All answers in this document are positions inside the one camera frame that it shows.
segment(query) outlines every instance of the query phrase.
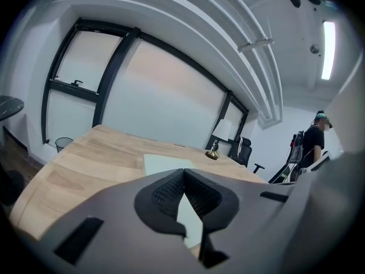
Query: trash can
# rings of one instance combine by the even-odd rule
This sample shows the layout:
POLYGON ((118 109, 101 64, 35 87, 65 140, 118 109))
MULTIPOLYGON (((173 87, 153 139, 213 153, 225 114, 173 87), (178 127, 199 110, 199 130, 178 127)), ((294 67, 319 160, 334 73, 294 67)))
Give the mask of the trash can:
POLYGON ((62 149, 64 149, 67 145, 69 145, 73 140, 71 138, 62 137, 58 138, 56 140, 56 147, 57 152, 60 152, 62 149))

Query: chair backrest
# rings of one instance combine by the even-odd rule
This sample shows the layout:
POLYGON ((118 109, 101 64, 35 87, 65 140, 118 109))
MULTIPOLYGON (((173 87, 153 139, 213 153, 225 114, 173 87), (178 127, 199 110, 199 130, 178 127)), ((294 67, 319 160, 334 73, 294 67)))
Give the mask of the chair backrest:
MULTIPOLYGON (((240 146, 240 140, 232 142, 232 149, 230 152, 230 156, 237 157, 237 151, 239 146, 240 146)), ((251 152, 252 152, 251 141, 247 138, 243 138, 241 151, 239 153, 238 158, 242 160, 243 165, 245 167, 247 167, 248 165, 251 152)))

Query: black window frame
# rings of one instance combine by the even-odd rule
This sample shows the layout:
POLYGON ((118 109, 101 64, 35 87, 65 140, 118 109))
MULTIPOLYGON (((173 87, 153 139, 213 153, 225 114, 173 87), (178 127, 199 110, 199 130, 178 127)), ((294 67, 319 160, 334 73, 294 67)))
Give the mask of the black window frame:
MULTIPOLYGON (((58 90, 66 94, 70 94, 77 98, 82 98, 88 100, 90 102, 96 103, 95 111, 94 111, 94 118, 92 121, 92 127, 97 126, 98 124, 102 123, 103 115, 105 106, 107 103, 107 99, 110 93, 110 89, 113 85, 115 76, 125 58, 128 54, 132 44, 134 41, 140 38, 148 43, 151 43, 166 52, 170 53, 171 55, 177 57, 178 59, 182 60, 186 64, 193 67, 196 71, 201 73, 204 77, 209 79, 213 82, 220 90, 226 93, 225 101, 221 107, 220 114, 218 116, 217 122, 214 125, 214 129, 217 127, 219 121, 224 119, 225 114, 227 112, 229 103, 232 102, 242 113, 243 117, 241 119, 240 126, 236 133, 235 140, 238 139, 239 135, 242 132, 244 124, 246 122, 246 118, 248 115, 249 110, 234 96, 233 92, 229 90, 223 83, 219 81, 211 72, 209 72, 206 68, 196 62, 193 58, 187 56, 185 53, 180 51, 179 49, 169 45, 168 43, 158 39, 152 35, 142 32, 139 28, 134 27, 127 27, 122 25, 117 25, 115 23, 103 22, 103 21, 95 21, 90 19, 82 19, 79 18, 72 28, 68 31, 65 38, 62 40, 57 53, 53 59, 51 64, 50 70, 48 72, 48 76, 44 85, 44 92, 43 92, 43 99, 42 99, 42 110, 41 110, 41 130, 42 130, 42 141, 43 144, 49 142, 47 139, 46 134, 46 126, 47 126, 47 106, 48 106, 48 97, 50 90, 58 90), (115 49, 114 53, 109 60, 106 69, 104 70, 103 76, 100 79, 99 87, 97 92, 87 90, 85 88, 71 85, 69 83, 61 82, 55 79, 58 68, 62 62, 66 51, 71 44, 73 38, 75 37, 78 31, 91 31, 95 33, 103 33, 109 35, 115 35, 118 37, 123 37, 117 48, 115 49)), ((206 145, 206 149, 211 149, 214 141, 217 138, 213 135, 210 136, 208 144, 206 145)))
POLYGON ((132 29, 130 27, 117 25, 115 23, 94 21, 90 19, 79 18, 74 23, 74 25, 66 34, 65 38, 62 40, 57 50, 57 53, 52 61, 50 70, 48 72, 46 82, 44 84, 42 109, 40 115, 40 126, 42 130, 43 144, 49 143, 46 131, 47 108, 50 90, 58 90, 77 98, 96 103, 92 126, 94 127, 102 122, 105 105, 110 92, 110 87, 113 84, 116 72, 118 71, 120 64, 125 58, 129 48, 132 46, 132 43, 139 36, 139 33, 140 30, 138 28, 132 29), (123 38, 115 49, 114 53, 112 54, 111 59, 109 60, 106 69, 104 70, 103 76, 100 79, 100 83, 96 92, 76 85, 72 85, 70 83, 61 82, 56 79, 56 75, 62 59, 66 54, 70 44, 72 43, 72 40, 75 38, 75 35, 79 31, 90 31, 93 33, 109 34, 123 38))

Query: window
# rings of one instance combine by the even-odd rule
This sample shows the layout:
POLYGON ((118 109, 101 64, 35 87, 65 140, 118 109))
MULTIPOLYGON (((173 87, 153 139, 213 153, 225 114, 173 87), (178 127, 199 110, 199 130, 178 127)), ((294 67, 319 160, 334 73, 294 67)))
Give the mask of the window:
POLYGON ((94 110, 95 103, 51 90, 47 117, 50 144, 55 147, 58 138, 77 139, 89 131, 94 110))
POLYGON ((114 35, 79 31, 62 59, 57 71, 57 80, 97 91, 104 70, 119 45, 121 37, 114 35))
POLYGON ((232 124, 230 128, 229 139, 234 140, 236 137, 242 117, 243 113, 232 102, 229 103, 226 115, 224 116, 224 119, 230 121, 232 124))
POLYGON ((225 93, 177 57, 139 42, 130 62, 118 71, 103 124, 148 139, 205 148, 225 93))

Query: man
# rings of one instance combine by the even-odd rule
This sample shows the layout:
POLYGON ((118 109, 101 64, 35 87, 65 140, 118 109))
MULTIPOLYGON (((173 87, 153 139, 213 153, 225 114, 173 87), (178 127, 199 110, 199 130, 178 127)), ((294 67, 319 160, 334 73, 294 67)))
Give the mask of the man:
POLYGON ((319 111, 314 118, 314 123, 304 133, 303 139, 303 158, 298 167, 293 169, 290 181, 297 180, 297 173, 301 168, 308 167, 321 158, 321 150, 325 147, 325 131, 332 128, 332 125, 324 114, 319 111))

